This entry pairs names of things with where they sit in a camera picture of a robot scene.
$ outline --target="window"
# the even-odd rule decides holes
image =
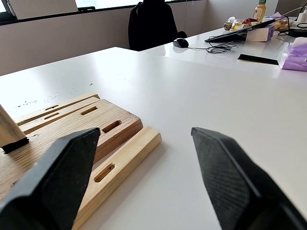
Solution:
[[[16,20],[16,17],[12,15],[6,0],[0,0],[0,23]]]
[[[2,1],[0,1],[0,12],[6,12],[6,9],[4,8]]]
[[[95,6],[96,9],[137,5],[141,0],[76,0],[77,7]]]

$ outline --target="window frame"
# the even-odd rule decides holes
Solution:
[[[6,0],[1,0],[2,4],[6,10],[6,12],[0,12],[0,22],[9,22],[13,20],[17,20],[16,16],[14,16],[10,10],[10,7]]]

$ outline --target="white table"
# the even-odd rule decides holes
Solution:
[[[224,33],[228,32],[222,28],[193,37],[188,37],[187,41],[189,42],[189,47],[210,47],[209,43],[205,43],[204,40],[208,39],[210,36],[218,36]],[[227,69],[239,69],[241,71],[252,72],[258,75],[266,74],[277,78],[289,74],[302,75],[302,73],[297,71],[290,71],[291,73],[289,73],[288,70],[282,70],[276,65],[242,61],[238,60],[238,57],[240,54],[247,54],[262,58],[278,59],[281,51],[288,43],[293,41],[294,38],[289,36],[277,36],[277,32],[275,32],[272,40],[268,42],[234,42],[234,44],[237,44],[237,48],[233,48],[230,53],[209,54],[205,50],[178,48],[173,46],[173,43],[168,43],[142,52],[155,56],[175,58]]]
[[[82,230],[219,229],[191,127],[235,138],[307,217],[306,76],[246,76],[112,48],[1,76],[0,86],[12,117],[96,92],[161,132],[163,143]]]

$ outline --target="wooden board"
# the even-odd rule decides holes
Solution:
[[[83,101],[80,101],[76,104],[72,104],[64,109],[60,109],[60,110],[57,110],[55,111],[54,113],[52,114],[48,114],[46,116],[42,116],[36,120],[33,120],[33,121],[30,121],[30,122],[27,122],[21,126],[19,126],[19,128],[24,132],[24,134],[29,134],[29,133],[32,133],[34,132],[35,130],[38,130],[39,128],[41,127],[44,127],[48,124],[51,124],[52,122],[55,122],[59,119],[61,119],[62,117],[65,117],[79,109],[82,109],[94,102],[97,102],[99,101],[98,98],[96,97],[90,97],[88,99],[85,99]]]
[[[73,98],[69,101],[66,101],[64,103],[54,104],[54,105],[48,106],[44,109],[41,109],[41,110],[35,111],[33,113],[27,114],[25,116],[19,117],[15,120],[15,123],[17,125],[21,126],[21,125],[26,124],[30,121],[38,119],[42,116],[48,115],[50,113],[53,113],[53,112],[58,111],[60,109],[66,108],[70,105],[81,102],[81,101],[86,100],[86,99],[91,98],[91,97],[95,97],[97,99],[100,99],[98,94],[94,94],[94,93],[85,94],[85,95],[82,95],[80,97],[75,97],[75,98]]]
[[[143,128],[92,173],[73,230],[78,229],[161,142],[161,135]]]
[[[28,134],[29,144],[6,155],[0,152],[0,199],[55,139],[93,127],[99,127],[102,131],[97,145],[96,162],[141,130],[142,122],[118,106],[100,100]]]
[[[25,134],[0,105],[0,147],[25,138]]]

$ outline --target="black cable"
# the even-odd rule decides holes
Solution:
[[[306,2],[306,4],[301,8],[301,10],[299,11],[298,14],[300,14],[300,13],[302,12],[302,10],[303,10],[303,8],[304,8],[305,6],[307,6],[307,2]]]
[[[207,48],[195,48],[195,47],[188,47],[189,49],[200,49],[200,50],[206,50],[209,54],[221,54],[221,53],[229,53],[233,47],[236,47],[235,44],[231,43],[223,43],[216,46],[213,46],[210,42],[210,39],[215,36],[211,36],[208,39],[208,42],[211,47]]]
[[[284,17],[282,17],[281,19],[283,19],[283,18],[287,18],[287,19],[288,19],[288,29],[287,29],[287,30],[280,31],[280,32],[278,33],[279,36],[289,35],[289,31],[290,31],[290,21],[289,21],[289,17],[288,17],[288,16],[284,16]]]
[[[297,27],[300,29],[307,29],[307,23],[299,23],[297,24]]]

